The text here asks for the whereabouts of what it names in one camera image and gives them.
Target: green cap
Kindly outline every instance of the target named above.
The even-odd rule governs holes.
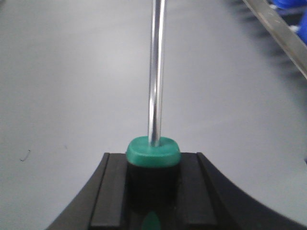
[[[166,168],[180,162],[181,154],[178,144],[170,139],[161,137],[160,146],[148,144],[148,137],[135,138],[127,149],[129,163],[145,168]]]

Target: gray surface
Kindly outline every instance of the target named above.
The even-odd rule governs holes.
[[[0,5],[0,229],[39,230],[146,134],[151,1]],[[238,0],[170,0],[162,135],[307,225],[307,80]],[[31,154],[21,162],[19,159]]]

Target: black mount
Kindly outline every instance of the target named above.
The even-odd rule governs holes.
[[[167,193],[146,185],[148,195],[141,195],[125,154],[105,153],[47,230],[141,230],[150,209],[162,230],[307,230],[244,193],[201,153],[182,153],[174,170],[179,174]]]

